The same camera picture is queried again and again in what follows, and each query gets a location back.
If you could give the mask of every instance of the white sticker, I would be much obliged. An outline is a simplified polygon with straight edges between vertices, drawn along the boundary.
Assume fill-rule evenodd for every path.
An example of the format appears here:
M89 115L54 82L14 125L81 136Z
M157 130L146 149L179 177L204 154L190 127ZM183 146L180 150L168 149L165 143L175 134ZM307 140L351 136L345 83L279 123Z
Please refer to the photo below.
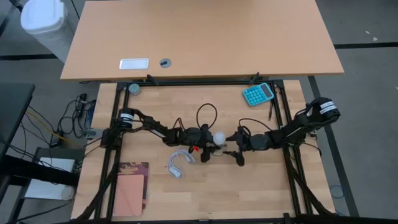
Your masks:
M120 60L120 70L147 69L149 65L148 58L126 58Z
M328 106L331 106L331 105L334 105L335 103L333 102L333 101L329 101L329 102L327 102L327 103L324 103L324 104L322 104L321 105L321 109L324 109L324 108L326 108L326 107L328 107Z
M166 136L164 136L163 134L160 134L159 132L155 131L155 130L151 130L152 133L156 134L157 136L164 138Z
M130 115L130 114L121 114L120 117L121 118L128 118L128 119L123 119L123 122L127 122L127 123L130 123L130 124L132 124L132 119L134 118L134 116Z
M334 110L334 109L337 109L337 107L336 107L335 105L328 106L327 108L322 109L321 111L319 111L319 113L320 113L320 114L324 114L324 113L326 113L326 112L328 112L328 111L330 111L330 110Z

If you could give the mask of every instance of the calculator display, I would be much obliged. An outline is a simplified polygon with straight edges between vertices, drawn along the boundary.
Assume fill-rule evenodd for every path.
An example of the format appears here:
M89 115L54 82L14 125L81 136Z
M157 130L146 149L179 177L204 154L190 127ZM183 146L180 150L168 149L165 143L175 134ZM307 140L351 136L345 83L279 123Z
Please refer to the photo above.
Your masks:
M265 85L261 85L261 89L264 92L264 94L266 95L267 98L270 98L272 95L271 93L268 91L268 88L266 87L267 84Z

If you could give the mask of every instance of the pink notebook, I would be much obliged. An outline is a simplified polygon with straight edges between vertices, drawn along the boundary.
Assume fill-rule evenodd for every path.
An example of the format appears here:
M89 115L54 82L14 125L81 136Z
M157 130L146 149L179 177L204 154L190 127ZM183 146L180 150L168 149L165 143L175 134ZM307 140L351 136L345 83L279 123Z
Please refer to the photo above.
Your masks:
M139 216L142 213L144 175L119 175L113 216Z

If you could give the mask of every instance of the notebook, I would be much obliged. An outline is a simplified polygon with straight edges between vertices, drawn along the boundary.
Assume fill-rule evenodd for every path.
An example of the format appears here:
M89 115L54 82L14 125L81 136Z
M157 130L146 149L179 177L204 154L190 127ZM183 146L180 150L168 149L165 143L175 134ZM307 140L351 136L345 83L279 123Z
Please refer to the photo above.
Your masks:
M113 216L139 216L142 213L144 175L119 175L114 199Z
M144 194L142 195L142 209L147 203L148 162L121 162L118 175L144 175Z

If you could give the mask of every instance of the desk surface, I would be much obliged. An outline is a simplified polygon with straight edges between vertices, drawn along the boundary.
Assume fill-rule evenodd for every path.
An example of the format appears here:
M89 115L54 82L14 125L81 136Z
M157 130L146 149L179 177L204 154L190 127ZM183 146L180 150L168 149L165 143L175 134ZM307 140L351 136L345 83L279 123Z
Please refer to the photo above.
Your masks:
M0 83L0 138L11 143L24 116L35 86L25 83ZM0 160L8 147L0 142Z
M148 58L146 70L120 70ZM169 68L160 67L163 58ZM61 79L336 75L314 0L86 1Z
M305 105L300 82L285 81L285 86L291 113L295 114ZM270 128L276 129L275 113L271 121L267 120L269 103L249 107L241 94L245 88L244 85L143 87L138 96L130 97L129 107L153 116L168 127L178 117L182 118L185 127L190 127L197 125L195 116L199 106L213 103L218 110L218 119L211 128L213 133L233 134L238 119L244 117L266 121ZM115 92L116 84L100 86L93 128L109 126ZM204 107L199 122L211 123L214 115L212 108ZM244 125L252 133L265 131L257 123L248 121ZM307 142L316 145L314 139L307 139ZM96 146L94 143L86 151ZM327 209L333 210L318 151L306 145L300 148L308 186ZM238 167L229 156L212 156L205 164L188 165L183 161L184 179L178 180L167 171L169 156L176 149L167 147L149 132L124 135L121 162L149 162L147 206L139 217L114 217L113 220L274 218L281 217L284 212L294 216L282 150L247 152L244 154L244 167ZM228 149L237 149L236 144L229 142ZM199 153L194 152L193 156L200 161ZM72 218L79 216L94 197L100 182L103 157L104 149L97 149L85 158ZM103 208L106 208L108 196L107 193Z

